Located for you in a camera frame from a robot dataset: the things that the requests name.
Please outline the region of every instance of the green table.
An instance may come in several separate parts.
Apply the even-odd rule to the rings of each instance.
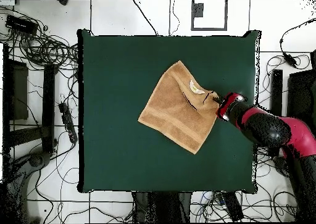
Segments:
[[[253,145],[233,125],[217,119],[194,155],[137,119],[178,60],[203,88],[241,93],[253,102],[258,31],[161,37],[79,30],[78,40],[80,191],[255,191]]]

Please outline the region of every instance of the towel label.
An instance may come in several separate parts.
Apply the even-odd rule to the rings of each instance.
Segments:
[[[196,93],[196,94],[203,94],[203,93],[205,93],[205,91],[202,91],[202,90],[200,90],[200,89],[197,89],[197,88],[195,87],[195,85],[194,85],[194,83],[193,83],[192,80],[190,81],[190,89],[191,89],[192,92],[194,92],[194,93]]]

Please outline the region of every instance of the brown towel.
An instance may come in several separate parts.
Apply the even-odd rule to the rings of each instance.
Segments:
[[[138,121],[195,154],[216,120],[213,97],[178,61],[161,76]]]

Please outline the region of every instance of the black cable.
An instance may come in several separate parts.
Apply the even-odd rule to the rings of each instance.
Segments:
[[[175,33],[175,32],[178,30],[179,26],[180,26],[180,20],[179,20],[179,18],[175,15],[174,7],[175,7],[175,0],[173,0],[172,14],[177,18],[177,20],[178,20],[178,26],[177,26],[177,29],[174,30],[171,35],[173,35],[173,33]]]
[[[38,187],[38,182],[40,181],[40,178],[41,178],[41,170],[39,170],[39,175],[38,175],[38,179],[35,183],[35,189],[36,189],[36,192],[39,196],[41,196],[43,199],[47,200],[51,205],[52,205],[52,208],[51,208],[51,211],[47,214],[46,218],[44,219],[44,222],[43,224],[45,224],[46,220],[48,219],[49,215],[51,214],[53,208],[54,208],[54,204],[52,203],[52,201],[50,201],[48,198],[44,197],[42,194],[40,194],[40,192],[38,191],[37,187]]]
[[[278,195],[280,195],[280,194],[282,194],[282,193],[286,193],[286,194],[289,194],[289,195],[291,195],[293,198],[295,198],[295,196],[292,194],[292,193],[289,193],[288,191],[280,191],[279,193],[276,193],[275,195],[274,195],[274,197],[273,197],[273,209],[274,209],[274,213],[275,213],[275,216],[276,216],[276,218],[278,219],[278,221],[279,222],[282,222],[281,221],[281,219],[279,218],[279,213],[277,212],[277,207],[276,207],[276,202],[275,202],[275,198],[278,196]]]
[[[286,61],[289,65],[291,65],[291,66],[293,66],[294,68],[297,68],[297,69],[299,69],[299,70],[302,70],[302,69],[297,67],[297,63],[296,63],[296,61],[295,61],[295,57],[293,57],[292,55],[287,54],[287,53],[285,53],[285,52],[283,51],[283,48],[282,48],[283,38],[284,38],[285,34],[287,34],[289,31],[294,30],[294,29],[296,29],[296,28],[300,28],[302,25],[307,25],[308,23],[312,23],[312,22],[314,22],[314,21],[316,21],[316,18],[312,18],[312,19],[310,19],[310,20],[307,20],[306,22],[303,22],[303,23],[299,24],[298,26],[295,26],[295,27],[290,28],[289,30],[287,30],[286,32],[283,33],[283,35],[282,35],[282,37],[281,37],[281,39],[280,39],[280,49],[281,49],[281,52],[283,53],[283,57],[284,57],[285,61]]]
[[[111,214],[107,214],[107,213],[101,211],[101,210],[100,210],[99,208],[97,208],[97,207],[91,207],[90,209],[83,210],[82,212],[73,212],[73,213],[68,214],[68,215],[65,217],[65,220],[62,221],[62,224],[65,224],[65,221],[66,221],[66,219],[67,219],[69,216],[71,216],[71,215],[76,215],[76,214],[83,214],[83,213],[85,213],[85,212],[87,212],[87,211],[89,211],[89,210],[92,210],[92,209],[99,211],[100,213],[102,213],[102,214],[105,215],[105,216],[108,216],[108,217],[111,217],[111,218],[115,219],[117,222],[127,223],[127,222],[124,221],[124,219],[123,219],[122,217],[115,217],[115,216],[113,216],[113,215],[111,215]]]
[[[150,21],[147,19],[147,17],[144,15],[144,12],[141,10],[140,6],[136,3],[135,0],[133,0],[134,4],[137,6],[137,8],[139,9],[139,11],[141,12],[141,14],[144,16],[145,20],[147,21],[147,23],[151,26],[151,28],[154,30],[155,35],[158,35],[158,32],[156,32],[155,28],[151,25]]]

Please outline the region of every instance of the white floor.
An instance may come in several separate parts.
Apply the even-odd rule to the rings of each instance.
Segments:
[[[158,34],[168,35],[169,31],[169,0],[136,0],[142,8],[144,14],[152,23]],[[242,36],[248,30],[261,30],[262,38],[260,41],[260,89],[262,90],[262,82],[266,73],[266,64],[268,60],[280,55],[279,40],[282,34],[291,27],[294,27],[308,19],[316,17],[315,6],[309,0],[228,0],[228,30],[227,31],[191,31],[191,0],[171,0],[171,8],[174,8],[175,15],[179,18],[178,26],[177,18],[171,13],[170,16],[170,32],[173,35],[234,35]],[[35,19],[41,20],[48,26],[50,35],[58,35],[66,39],[70,45],[77,43],[77,30],[79,28],[91,29],[94,35],[154,35],[152,28],[141,15],[138,8],[133,4],[132,0],[70,0],[66,6],[62,6],[56,0],[41,1],[19,1],[14,7],[15,10],[29,15]],[[0,31],[5,32],[5,17],[0,14]],[[316,22],[307,26],[303,26],[298,30],[289,32],[284,37],[283,49],[293,52],[294,56],[298,56],[303,52],[311,52],[316,49]],[[286,89],[286,81],[290,73],[296,72],[295,69],[287,64],[281,65],[283,69],[284,90]],[[63,95],[68,95],[69,89],[67,79],[60,73],[56,75],[56,101],[61,102]],[[29,72],[29,81],[34,85],[43,84],[43,73],[39,71]],[[28,91],[37,90],[40,95],[43,89],[28,84]],[[268,93],[262,93],[259,101],[267,98]],[[28,105],[33,111],[37,121],[41,124],[42,100],[36,93],[28,95]],[[78,115],[78,109],[74,101],[70,101],[70,108],[73,109],[72,115]],[[262,103],[264,107],[268,107],[269,100]],[[283,97],[283,105],[286,104],[286,93]],[[283,115],[286,114],[286,108],[283,109]],[[63,131],[61,116],[56,108],[56,129],[55,137],[57,138]],[[78,119],[74,119],[74,124],[78,126]],[[15,129],[25,128],[34,125],[34,121],[30,116],[27,121],[16,121],[15,123],[24,126],[15,125]],[[71,146],[66,133],[62,134],[59,140],[59,153],[68,150]],[[11,155],[15,158],[25,155],[30,149],[40,141],[34,141],[28,144],[17,146],[12,150]],[[41,181],[45,179],[56,168],[56,163],[62,164],[59,167],[60,174],[64,176],[70,168],[78,167],[78,144],[64,158],[64,156],[53,160],[42,172]],[[264,165],[257,172],[257,182],[265,188],[266,191],[273,195],[279,191],[292,192],[291,185],[285,177],[278,174],[273,167]],[[32,216],[40,216],[42,222],[51,210],[51,204],[43,200],[34,190],[35,182],[38,179],[38,173],[34,173],[28,186],[28,208]],[[65,180],[76,183],[78,181],[78,169],[68,172]],[[269,206],[268,193],[259,186],[257,194],[243,194],[244,214],[249,217],[262,217],[262,214],[269,217],[273,214],[271,221],[277,221],[275,213],[271,211]],[[65,223],[106,223],[111,220],[100,213],[96,209],[88,210],[90,207],[96,207],[99,210],[115,215],[126,216],[132,208],[132,196],[128,192],[117,191],[94,191],[90,194],[82,194],[77,191],[77,184],[63,183],[62,178],[54,171],[47,177],[38,187],[40,193],[53,201],[54,209],[46,222],[60,223],[56,218],[57,208],[62,201],[62,219],[74,212],[83,212],[82,214],[70,215]],[[191,202],[200,202],[202,192],[193,194]],[[249,204],[256,203],[256,211],[249,208]],[[293,198],[287,194],[281,194],[276,198],[279,205],[286,204],[295,205]],[[191,206],[192,212],[199,210],[198,205]],[[293,220],[292,216],[284,214],[279,216],[282,221]],[[195,216],[191,215],[191,221],[195,222]]]

